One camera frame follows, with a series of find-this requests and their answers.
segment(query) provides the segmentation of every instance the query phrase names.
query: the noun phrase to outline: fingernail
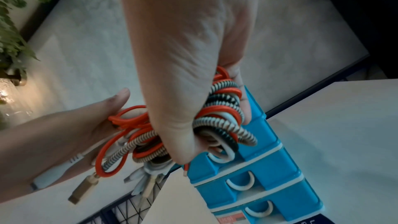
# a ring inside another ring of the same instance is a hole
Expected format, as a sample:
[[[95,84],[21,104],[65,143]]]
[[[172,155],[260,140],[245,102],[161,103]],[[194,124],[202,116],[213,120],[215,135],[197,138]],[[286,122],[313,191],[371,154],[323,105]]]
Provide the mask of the fingernail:
[[[129,92],[129,89],[128,88],[124,88],[124,89],[122,89],[121,91],[119,91],[117,94],[116,94],[116,96],[123,96],[123,95],[125,95],[126,93],[128,93]]]

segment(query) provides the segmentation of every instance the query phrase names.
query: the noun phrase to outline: white tabletop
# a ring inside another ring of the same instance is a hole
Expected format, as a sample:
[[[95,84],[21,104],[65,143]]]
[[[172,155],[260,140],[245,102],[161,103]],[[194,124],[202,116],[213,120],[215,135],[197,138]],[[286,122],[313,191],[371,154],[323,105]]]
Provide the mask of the white tabletop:
[[[268,120],[336,224],[398,223],[398,80],[334,83]],[[182,172],[143,224],[217,224]]]

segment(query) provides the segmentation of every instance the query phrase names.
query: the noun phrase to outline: right hand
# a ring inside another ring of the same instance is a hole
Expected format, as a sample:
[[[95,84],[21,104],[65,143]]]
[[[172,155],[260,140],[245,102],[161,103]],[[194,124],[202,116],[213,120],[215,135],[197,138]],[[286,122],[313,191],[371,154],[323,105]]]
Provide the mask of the right hand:
[[[209,94],[216,66],[242,90],[240,75],[258,0],[122,0],[141,89],[153,128],[179,164],[206,151],[192,122]]]

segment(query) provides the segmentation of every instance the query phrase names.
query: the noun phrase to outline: label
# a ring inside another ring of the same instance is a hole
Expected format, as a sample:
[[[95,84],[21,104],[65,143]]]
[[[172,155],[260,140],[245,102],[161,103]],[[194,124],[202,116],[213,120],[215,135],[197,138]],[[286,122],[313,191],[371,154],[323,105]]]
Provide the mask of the label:
[[[220,224],[250,224],[242,211],[236,211],[217,217]]]
[[[307,218],[305,220],[296,222],[294,224],[334,224],[331,220],[323,216],[322,214],[318,214]]]

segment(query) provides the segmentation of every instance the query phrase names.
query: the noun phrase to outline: hand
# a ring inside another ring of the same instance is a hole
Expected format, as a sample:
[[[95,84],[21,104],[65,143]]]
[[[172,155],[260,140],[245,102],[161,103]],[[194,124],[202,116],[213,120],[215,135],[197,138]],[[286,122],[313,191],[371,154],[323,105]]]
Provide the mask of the hand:
[[[93,144],[115,134],[108,116],[115,115],[130,97],[128,89],[117,95],[76,110],[50,114],[0,136],[0,202],[32,192],[33,179]],[[98,150],[72,166],[57,183],[92,168]]]
[[[258,0],[122,0],[141,89],[153,128],[179,164],[207,150],[192,122],[203,106],[216,66],[240,86],[245,124],[250,105],[240,61]]]

